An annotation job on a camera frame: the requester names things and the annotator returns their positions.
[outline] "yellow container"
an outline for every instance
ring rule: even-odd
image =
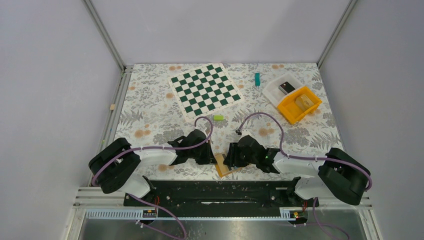
[[[313,102],[313,105],[305,111],[296,104],[296,99],[302,94],[305,94]],[[306,114],[313,113],[322,102],[307,86],[303,86],[284,97],[277,109],[290,124],[295,124],[302,120]]]

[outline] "white square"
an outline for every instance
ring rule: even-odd
[[[207,111],[209,111],[209,108],[208,108],[207,106],[202,106],[202,107],[200,108],[200,110],[201,110],[201,112],[204,114],[204,113],[206,113]]]
[[[204,101],[204,103],[205,103],[206,105],[209,105],[209,104],[211,104],[211,103],[212,103],[212,100],[211,100],[210,98],[208,98],[208,99],[206,99],[206,100]]]
[[[194,99],[195,98],[195,96],[193,95],[193,93],[189,93],[189,94],[187,94],[187,99],[188,100],[190,100],[190,99]]]
[[[187,112],[187,116],[188,116],[189,118],[194,118],[194,117],[196,117],[196,113],[195,113],[194,111]]]
[[[190,106],[189,101],[183,101],[183,102],[182,102],[182,106],[183,106],[184,108],[186,108],[186,107]]]
[[[199,108],[200,108],[200,106],[199,106],[199,104],[195,103],[195,104],[191,105],[191,108],[192,108],[193,110],[197,110],[197,109],[199,109]]]

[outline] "floral tablecloth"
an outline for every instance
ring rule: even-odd
[[[193,122],[186,122],[168,83],[168,78],[202,64],[135,64],[119,118],[115,139],[124,137],[134,147],[161,145],[182,135],[187,136],[193,129]],[[216,115],[225,120],[214,121],[211,137],[215,154],[227,153],[229,143],[237,142],[235,130],[244,117],[254,112],[266,112],[281,123],[284,128],[283,148],[289,153],[323,154],[331,147],[342,148],[336,121],[320,72],[315,63],[290,64],[224,64],[232,79],[241,90],[245,100],[225,108]],[[300,122],[291,125],[262,94],[263,87],[287,72],[292,73],[308,86],[322,104]],[[254,75],[260,73],[261,85],[255,86]],[[209,132],[205,120],[197,122],[200,129]],[[277,148],[281,133],[278,126],[267,116],[252,117],[243,127],[266,147]],[[186,163],[166,166],[152,165],[138,169],[138,174],[150,180],[291,180],[297,174],[264,173],[254,165],[220,178],[214,165],[197,165],[193,159]]]

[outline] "purple cable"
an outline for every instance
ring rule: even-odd
[[[162,146],[145,146],[145,147],[143,147],[143,148],[141,148],[141,147],[135,147],[135,148],[131,148],[131,149],[128,149],[128,150],[125,150],[125,151],[123,151],[123,152],[121,152],[120,154],[118,154],[118,155],[116,155],[116,156],[114,156],[111,160],[109,160],[105,165],[103,165],[97,172],[96,172],[96,174],[94,175],[94,177],[92,178],[92,180],[91,180],[91,185],[93,185],[93,186],[95,186],[95,187],[98,187],[99,185],[97,185],[97,183],[96,183],[96,180],[97,180],[97,178],[99,177],[99,175],[107,168],[107,167],[109,167],[109,165],[111,165],[113,162],[115,162],[117,159],[120,159],[122,156],[124,156],[125,154],[127,154],[127,153],[130,153],[130,152],[134,152],[134,151],[140,151],[140,150],[147,150],[147,149],[164,149],[164,150],[188,150],[188,149],[194,149],[194,148],[197,148],[198,146],[200,146],[200,145],[202,145],[202,144],[204,144],[204,143],[206,143],[210,138],[211,138],[211,136],[212,136],[212,131],[214,130],[214,125],[212,124],[212,121],[209,119],[209,118],[207,118],[207,117],[205,117],[205,116],[200,116],[200,117],[198,117],[198,118],[196,118],[196,120],[194,121],[194,126],[196,127],[196,123],[197,123],[197,121],[199,120],[199,119],[206,119],[208,122],[209,122],[209,124],[210,124],[210,132],[209,132],[209,135],[206,137],[206,139],[205,140],[203,140],[202,142],[200,142],[200,143],[198,143],[198,144],[196,144],[196,145],[193,145],[193,146],[186,146],[186,147],[169,147],[169,146],[166,146],[166,147],[162,147]]]
[[[371,179],[371,176],[362,168],[360,168],[359,166],[356,166],[355,164],[352,164],[350,162],[347,161],[343,161],[343,160],[339,160],[339,159],[334,159],[334,158],[330,158],[330,157],[310,157],[310,156],[296,156],[296,155],[291,155],[290,157],[287,153],[284,152],[283,150],[283,140],[284,140],[284,130],[283,127],[281,126],[281,124],[271,115],[269,115],[268,113],[265,112],[255,112],[250,114],[249,116],[247,116],[244,121],[241,123],[241,125],[238,127],[238,130],[241,131],[243,125],[245,124],[245,122],[252,116],[254,115],[266,115],[268,117],[270,117],[272,120],[274,120],[274,122],[278,125],[279,129],[281,130],[281,139],[279,142],[279,150],[281,152],[281,154],[283,154],[284,156],[288,157],[288,158],[294,158],[294,159],[299,159],[299,160],[308,160],[308,161],[315,161],[315,160],[320,160],[320,161],[330,161],[330,162],[334,162],[334,163],[339,163],[339,164],[344,164],[347,165],[351,168],[354,168],[356,170],[358,170],[359,172],[361,172],[362,174],[365,175],[365,177],[368,179],[368,186],[365,188],[365,191],[368,191],[371,189],[371,187],[373,186],[373,180]]]
[[[312,213],[313,213],[313,217],[315,218],[316,224],[319,226],[319,228],[321,228],[321,230],[325,234],[327,234],[330,238],[335,239],[335,240],[342,240],[341,238],[337,238],[334,235],[332,235],[331,233],[329,233],[327,230],[325,230],[324,229],[324,226],[338,229],[338,230],[340,230],[342,233],[344,233],[347,236],[347,240],[350,240],[351,239],[351,236],[345,230],[341,229],[340,227],[338,227],[336,225],[333,225],[333,224],[320,223],[318,221],[317,214],[315,213],[315,205],[317,204],[317,200],[318,200],[318,197],[315,197],[315,199],[313,200]]]
[[[159,206],[159,205],[156,205],[156,204],[150,203],[150,202],[148,202],[148,201],[141,200],[140,198],[138,198],[138,197],[136,197],[136,196],[134,196],[134,195],[132,195],[132,194],[129,194],[129,193],[128,193],[128,195],[130,195],[132,198],[134,198],[135,200],[139,201],[139,202],[140,202],[140,203],[142,203],[142,204],[146,204],[146,205],[152,206],[152,207],[154,207],[154,208],[161,209],[161,210],[165,211],[167,214],[171,215],[171,216],[172,216],[172,217],[173,217],[173,218],[177,221],[177,223],[181,226],[181,228],[182,228],[182,232],[184,233],[184,237],[173,236],[173,235],[171,235],[171,234],[169,234],[169,233],[167,233],[167,232],[164,232],[164,231],[162,231],[162,230],[159,230],[159,229],[157,229],[157,228],[155,228],[155,227],[152,227],[152,226],[149,226],[149,225],[147,225],[147,224],[144,224],[144,225],[142,225],[142,226],[145,226],[145,227],[147,227],[147,228],[149,228],[149,229],[151,229],[151,230],[154,230],[154,231],[156,231],[156,232],[158,232],[158,233],[161,233],[161,234],[166,235],[166,236],[168,236],[168,237],[170,237],[170,238],[173,238],[173,239],[184,240],[184,239],[186,239],[186,238],[187,238],[187,231],[186,231],[186,228],[184,227],[183,223],[182,223],[182,222],[178,219],[178,217],[177,217],[177,216],[175,216],[175,215],[174,215],[172,212],[170,212],[168,209],[166,209],[166,208],[164,208],[164,207],[162,207],[162,206]]]

